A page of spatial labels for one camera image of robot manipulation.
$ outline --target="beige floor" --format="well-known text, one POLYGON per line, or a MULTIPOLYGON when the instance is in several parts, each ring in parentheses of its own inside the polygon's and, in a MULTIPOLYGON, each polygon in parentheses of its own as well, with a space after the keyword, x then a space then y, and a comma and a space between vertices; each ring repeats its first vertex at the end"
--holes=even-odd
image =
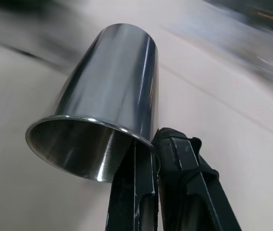
MULTIPOLYGON (((201 154, 219 170, 242 230, 272 231, 273 91, 240 66, 168 32, 170 23, 200 8, 197 0, 75 3, 93 25, 89 37, 118 22, 152 35, 160 59, 160 127, 201 138, 201 154)), ((0 47, 0 231, 105 228, 110 185, 54 169, 25 143, 27 126, 66 78, 0 47)))

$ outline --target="shiny metal surface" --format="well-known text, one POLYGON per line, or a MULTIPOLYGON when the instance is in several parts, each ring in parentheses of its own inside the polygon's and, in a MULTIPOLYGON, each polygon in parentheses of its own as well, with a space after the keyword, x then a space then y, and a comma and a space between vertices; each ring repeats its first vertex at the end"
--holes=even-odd
POLYGON ((74 175, 110 182, 133 139, 152 148, 158 51, 142 29, 107 27, 66 81, 52 111, 26 132, 29 147, 74 175))

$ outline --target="metal cup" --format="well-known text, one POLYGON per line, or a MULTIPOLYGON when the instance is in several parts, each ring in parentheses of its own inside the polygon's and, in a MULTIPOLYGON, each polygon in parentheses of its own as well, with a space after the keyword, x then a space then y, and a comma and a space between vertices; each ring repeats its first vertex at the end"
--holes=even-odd
POLYGON ((158 51, 139 27, 102 30, 55 106, 26 131, 31 150, 71 174, 111 182, 133 140, 153 150, 158 51))

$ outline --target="blurred background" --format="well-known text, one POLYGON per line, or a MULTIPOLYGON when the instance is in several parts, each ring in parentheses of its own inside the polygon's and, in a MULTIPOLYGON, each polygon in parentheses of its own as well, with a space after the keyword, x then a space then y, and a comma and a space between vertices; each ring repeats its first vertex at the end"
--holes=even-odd
POLYGON ((25 130, 114 23, 157 44, 159 127, 202 139, 242 230, 273 230, 273 0, 0 0, 0 231, 104 230, 111 185, 44 163, 25 130))

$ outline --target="stainless steel cup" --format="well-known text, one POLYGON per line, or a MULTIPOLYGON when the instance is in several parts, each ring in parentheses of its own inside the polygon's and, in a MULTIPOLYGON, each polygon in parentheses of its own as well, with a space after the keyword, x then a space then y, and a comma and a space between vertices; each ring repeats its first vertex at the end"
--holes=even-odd
POLYGON ((157 47, 144 30, 128 24, 105 28, 51 112, 27 129, 27 144, 61 170, 111 182, 133 140, 153 149, 157 76, 157 47))

